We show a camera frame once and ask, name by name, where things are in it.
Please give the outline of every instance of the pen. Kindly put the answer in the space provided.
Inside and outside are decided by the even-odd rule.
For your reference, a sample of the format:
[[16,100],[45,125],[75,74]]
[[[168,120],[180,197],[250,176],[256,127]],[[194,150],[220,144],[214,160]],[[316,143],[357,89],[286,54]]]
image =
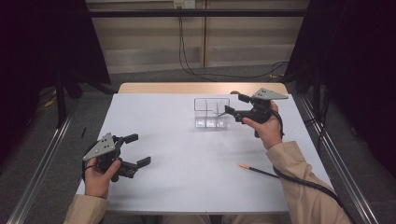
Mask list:
[[257,173],[260,173],[260,174],[269,175],[271,177],[279,178],[279,176],[277,176],[277,175],[273,175],[273,174],[267,173],[265,171],[250,167],[250,166],[242,164],[242,163],[238,163],[238,166],[240,166],[242,168],[245,168],[245,169],[248,169],[248,170],[251,170],[251,171],[254,171],[254,172],[257,172]]

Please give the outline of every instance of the power outlet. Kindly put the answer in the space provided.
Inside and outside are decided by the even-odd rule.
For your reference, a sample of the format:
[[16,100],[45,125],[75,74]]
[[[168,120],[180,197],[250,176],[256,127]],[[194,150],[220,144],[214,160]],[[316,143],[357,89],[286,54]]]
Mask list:
[[195,9],[195,0],[185,0],[184,8]]
[[174,9],[184,8],[184,0],[174,0]]

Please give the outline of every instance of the table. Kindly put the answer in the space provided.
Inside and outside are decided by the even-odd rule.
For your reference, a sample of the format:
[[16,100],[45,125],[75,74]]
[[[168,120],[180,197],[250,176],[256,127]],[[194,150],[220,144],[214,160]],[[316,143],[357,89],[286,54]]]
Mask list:
[[[139,140],[123,146],[120,156],[129,162],[151,156],[152,163],[139,170],[134,179],[122,177],[110,185],[108,212],[152,215],[287,212],[278,179],[236,165],[242,162],[272,172],[272,164],[264,155],[262,142],[254,138],[253,130],[233,118],[227,131],[198,130],[191,122],[193,107],[184,106],[191,105],[195,98],[229,97],[233,107],[250,109],[250,104],[228,93],[252,94],[261,87],[287,93],[279,83],[123,84],[122,93],[113,98],[98,137],[107,132],[117,136],[138,133]],[[331,184],[291,95],[289,100],[276,103],[285,123],[284,140],[296,140],[314,173]],[[78,188],[78,193],[82,192],[83,183]]]

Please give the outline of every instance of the gray floor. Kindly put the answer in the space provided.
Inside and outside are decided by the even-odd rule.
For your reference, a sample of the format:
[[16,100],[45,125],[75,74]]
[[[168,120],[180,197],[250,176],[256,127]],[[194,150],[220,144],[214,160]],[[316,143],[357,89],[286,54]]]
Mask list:
[[[271,69],[270,65],[218,67],[194,69],[196,73],[216,73],[234,76],[257,76]],[[247,81],[265,82],[268,76],[256,78],[235,78],[212,76],[215,81]],[[197,76],[189,75],[182,70],[142,72],[119,74],[111,76],[112,85],[117,90],[123,82],[172,82],[172,81],[207,81]],[[43,179],[41,186],[26,217],[25,223],[62,223],[67,207],[78,187],[81,156],[86,148],[97,139],[106,112],[111,103],[111,96],[105,95],[90,86],[81,85],[84,90],[79,100],[67,98],[67,108],[76,105],[70,125],[60,143],[53,161]],[[288,91],[295,93],[294,83],[287,84]],[[299,97],[295,101],[303,119],[308,119]],[[24,193],[31,178],[35,174],[47,146],[55,133],[57,124],[56,105],[51,107],[40,106],[27,128],[21,141],[13,153],[2,166],[0,175],[0,223],[6,223],[12,214],[18,200]],[[396,223],[396,182],[373,158],[363,139],[350,131],[350,124],[343,113],[332,102],[327,117],[326,130],[332,137],[334,144],[342,155],[350,173],[361,188],[369,202],[379,223]],[[308,127],[314,143],[318,135],[312,126]],[[352,213],[357,223],[362,223],[359,212],[356,210],[349,193],[342,183],[334,166],[324,150],[320,151],[322,161],[332,178],[332,183],[340,198],[345,202],[347,209]],[[106,216],[106,223],[134,223],[139,217]]]

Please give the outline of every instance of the cable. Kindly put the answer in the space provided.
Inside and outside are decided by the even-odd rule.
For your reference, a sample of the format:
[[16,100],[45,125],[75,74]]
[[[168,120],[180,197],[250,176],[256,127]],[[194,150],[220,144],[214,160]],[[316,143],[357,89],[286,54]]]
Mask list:
[[[200,78],[203,78],[203,79],[206,79],[206,80],[209,80],[209,81],[213,81],[213,82],[217,82],[217,81],[214,80],[214,79],[207,78],[207,77],[202,77],[202,76],[212,76],[212,77],[235,77],[235,78],[256,78],[256,77],[265,77],[265,76],[268,76],[268,75],[273,74],[273,73],[275,72],[275,70],[277,70],[279,67],[281,67],[284,63],[288,63],[288,62],[277,62],[277,63],[274,63],[274,64],[272,64],[272,69],[271,69],[271,71],[269,71],[269,72],[267,72],[267,73],[264,73],[264,74],[257,75],[257,76],[252,76],[252,77],[246,77],[246,76],[243,76],[243,77],[242,77],[242,76],[234,76],[234,75],[226,75],[226,74],[214,74],[214,73],[201,73],[201,74],[194,73],[194,72],[192,71],[192,69],[190,68],[190,65],[189,65],[189,63],[188,63],[187,56],[186,56],[186,50],[185,50],[185,46],[184,46],[184,35],[183,35],[183,20],[182,20],[181,17],[178,18],[178,24],[179,24],[179,39],[180,39],[180,41],[179,41],[179,49],[178,49],[178,58],[179,58],[179,62],[180,62],[181,68],[182,68],[186,73],[191,74],[191,75],[194,75],[194,76],[196,76],[196,77],[200,77]],[[183,49],[184,60],[185,60],[185,63],[186,63],[186,65],[187,65],[187,68],[184,67],[183,62],[182,62],[182,60],[181,60],[181,50],[182,50],[182,49]]]
[[285,175],[285,174],[281,173],[280,171],[278,171],[275,168],[275,166],[273,168],[274,168],[274,172],[280,178],[283,178],[285,180],[288,180],[288,181],[296,183],[296,184],[307,186],[307,187],[312,188],[312,189],[317,189],[317,190],[329,195],[330,197],[332,197],[338,203],[338,205],[344,210],[344,212],[346,213],[346,216],[349,218],[349,220],[352,223],[355,223],[355,221],[352,218],[352,215],[350,215],[349,211],[347,211],[347,209],[346,209],[345,205],[343,204],[343,202],[338,198],[338,196],[334,192],[332,192],[331,190],[329,190],[329,189],[327,189],[327,188],[325,188],[325,187],[323,187],[323,186],[321,186],[321,185],[319,185],[317,183],[310,182],[310,181],[307,181],[307,180],[304,180],[304,179],[300,179],[300,178],[297,178],[297,177],[294,177],[294,176]]

